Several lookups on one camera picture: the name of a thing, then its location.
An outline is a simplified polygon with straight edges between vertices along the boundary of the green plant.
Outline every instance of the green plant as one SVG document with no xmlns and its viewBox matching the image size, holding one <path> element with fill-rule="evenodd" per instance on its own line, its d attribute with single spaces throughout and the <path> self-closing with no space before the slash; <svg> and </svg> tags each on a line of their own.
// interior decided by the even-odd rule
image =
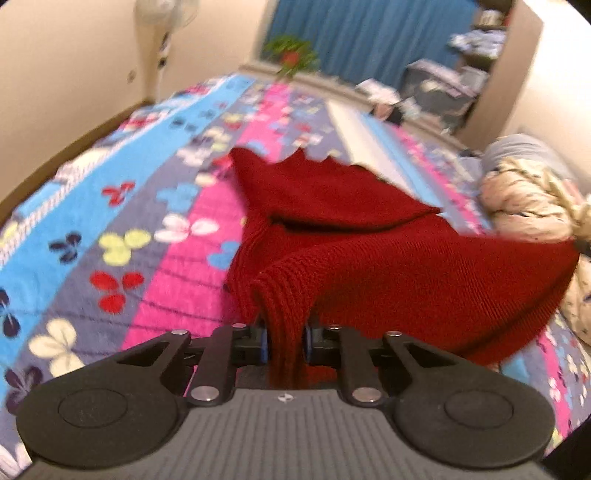
<svg viewBox="0 0 591 480">
<path fill-rule="evenodd" d="M 296 73 L 313 72 L 318 70 L 320 65 L 318 55 L 312 50 L 312 44 L 293 35 L 280 35 L 271 39 L 265 45 L 265 51 L 270 52 L 273 60 L 279 61 L 281 70 L 277 75 L 290 80 Z"/>
</svg>

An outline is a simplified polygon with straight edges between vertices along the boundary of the red cloth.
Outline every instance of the red cloth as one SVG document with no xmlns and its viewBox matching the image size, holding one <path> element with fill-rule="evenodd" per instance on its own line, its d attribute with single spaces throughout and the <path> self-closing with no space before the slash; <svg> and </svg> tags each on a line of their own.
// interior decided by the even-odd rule
<svg viewBox="0 0 591 480">
<path fill-rule="evenodd" d="M 248 220 L 228 285 L 243 321 L 264 316 L 278 387 L 319 379 L 301 353 L 312 312 L 370 338 L 400 330 L 483 365 L 500 361 L 547 324 L 579 258 L 572 242 L 460 236 L 438 209 L 331 158 L 230 156 Z"/>
</svg>

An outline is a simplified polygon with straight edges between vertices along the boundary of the bedspread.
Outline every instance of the bedspread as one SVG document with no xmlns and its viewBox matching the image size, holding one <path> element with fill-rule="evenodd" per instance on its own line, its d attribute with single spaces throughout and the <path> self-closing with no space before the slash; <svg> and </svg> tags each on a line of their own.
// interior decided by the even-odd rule
<svg viewBox="0 0 591 480">
<path fill-rule="evenodd" d="M 457 230 L 489 228 L 454 155 L 289 85 L 232 75 L 141 109 L 0 233 L 0 479 L 27 463 L 14 414 L 36 385 L 166 330 L 206 336 L 238 320 L 225 287 L 245 222 L 234 145 L 362 164 Z M 556 442 L 589 414 L 586 359 L 558 315 L 501 371 L 553 403 Z"/>
</svg>

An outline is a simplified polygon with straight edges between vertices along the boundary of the wall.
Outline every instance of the wall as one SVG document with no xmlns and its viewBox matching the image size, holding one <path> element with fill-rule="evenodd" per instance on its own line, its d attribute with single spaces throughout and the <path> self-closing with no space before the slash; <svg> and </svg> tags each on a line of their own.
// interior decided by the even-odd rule
<svg viewBox="0 0 591 480">
<path fill-rule="evenodd" d="M 163 95 L 235 72 L 258 57 L 277 0 L 200 0 L 199 13 L 173 36 Z"/>
<path fill-rule="evenodd" d="M 527 2 L 544 30 L 504 134 L 521 129 L 535 134 L 570 160 L 591 186 L 591 25 L 566 2 Z"/>
<path fill-rule="evenodd" d="M 0 200 L 76 139 L 152 93 L 153 30 L 135 0 L 11 0 L 0 8 Z M 235 71 L 275 0 L 202 0 L 173 37 L 163 94 Z M 128 83 L 128 73 L 137 77 Z"/>
<path fill-rule="evenodd" d="M 133 0 L 12 0 L 0 8 L 0 199 L 139 102 Z M 127 83 L 130 70 L 138 77 Z"/>
</svg>

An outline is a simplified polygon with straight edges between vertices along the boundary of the pillow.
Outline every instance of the pillow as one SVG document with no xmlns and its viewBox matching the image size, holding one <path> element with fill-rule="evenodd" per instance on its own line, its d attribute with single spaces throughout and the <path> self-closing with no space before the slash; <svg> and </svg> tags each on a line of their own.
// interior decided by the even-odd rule
<svg viewBox="0 0 591 480">
<path fill-rule="evenodd" d="M 554 150 L 531 135 L 507 135 L 491 143 L 482 156 L 482 168 L 485 174 L 494 170 L 505 157 L 540 161 L 548 165 L 561 179 L 572 179 L 575 182 L 577 180 L 570 166 Z"/>
</svg>

